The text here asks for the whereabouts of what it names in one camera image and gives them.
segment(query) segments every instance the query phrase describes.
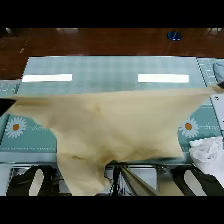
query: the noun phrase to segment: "beige cloth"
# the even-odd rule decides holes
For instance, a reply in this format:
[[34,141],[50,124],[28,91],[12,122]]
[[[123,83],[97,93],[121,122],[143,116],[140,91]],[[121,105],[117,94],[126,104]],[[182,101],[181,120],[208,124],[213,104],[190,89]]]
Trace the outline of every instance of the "beige cloth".
[[57,137],[57,162],[73,195],[109,184],[112,160],[181,157],[177,128],[221,88],[10,97],[8,113],[33,118]]

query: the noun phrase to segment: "blue object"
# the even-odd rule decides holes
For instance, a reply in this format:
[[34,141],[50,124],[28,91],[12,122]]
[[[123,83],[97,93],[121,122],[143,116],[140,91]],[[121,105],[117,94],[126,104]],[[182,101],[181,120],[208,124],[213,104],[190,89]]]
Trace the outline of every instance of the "blue object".
[[180,35],[178,32],[175,32],[175,31],[169,32],[169,33],[167,34],[167,37],[168,37],[170,40],[173,40],[173,41],[181,40],[181,35]]

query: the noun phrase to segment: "gray fabric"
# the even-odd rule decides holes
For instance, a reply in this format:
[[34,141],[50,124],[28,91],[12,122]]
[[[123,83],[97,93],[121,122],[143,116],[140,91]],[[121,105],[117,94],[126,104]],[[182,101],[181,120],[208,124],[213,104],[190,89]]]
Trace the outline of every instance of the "gray fabric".
[[214,63],[213,69],[218,83],[224,82],[224,61]]

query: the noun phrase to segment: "brown floor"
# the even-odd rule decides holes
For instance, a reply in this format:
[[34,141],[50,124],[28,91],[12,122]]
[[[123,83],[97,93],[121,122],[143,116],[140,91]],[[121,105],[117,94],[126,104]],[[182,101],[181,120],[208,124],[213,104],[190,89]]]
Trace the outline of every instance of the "brown floor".
[[[182,40],[172,42],[169,31]],[[22,76],[30,56],[166,55],[224,58],[221,28],[23,28],[0,38],[0,79]]]

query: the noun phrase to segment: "yellow flower center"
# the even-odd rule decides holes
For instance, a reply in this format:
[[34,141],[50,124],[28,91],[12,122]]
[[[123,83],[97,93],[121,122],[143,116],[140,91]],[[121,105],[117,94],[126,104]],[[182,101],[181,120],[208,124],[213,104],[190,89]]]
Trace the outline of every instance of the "yellow flower center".
[[185,128],[190,131],[192,129],[192,124],[186,123]]
[[19,127],[20,127],[19,124],[14,124],[12,129],[13,129],[13,131],[17,131],[17,130],[19,130]]

